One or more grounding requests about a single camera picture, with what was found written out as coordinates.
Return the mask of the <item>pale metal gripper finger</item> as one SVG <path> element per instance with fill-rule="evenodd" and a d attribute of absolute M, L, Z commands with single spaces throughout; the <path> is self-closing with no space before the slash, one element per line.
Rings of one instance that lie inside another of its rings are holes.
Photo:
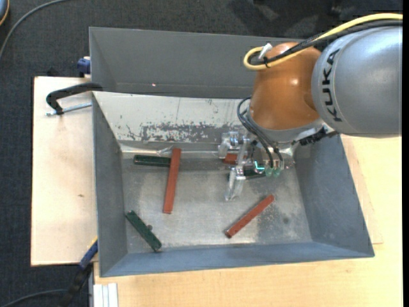
<path fill-rule="evenodd" d="M 244 170 L 237 166 L 231 168 L 228 176 L 228 188 L 224 193 L 225 200 L 231 201 L 238 198 L 242 193 L 244 182 Z"/>
<path fill-rule="evenodd" d="M 227 132 L 221 136 L 218 156 L 229 165 L 243 166 L 247 161 L 249 138 L 239 132 Z"/>

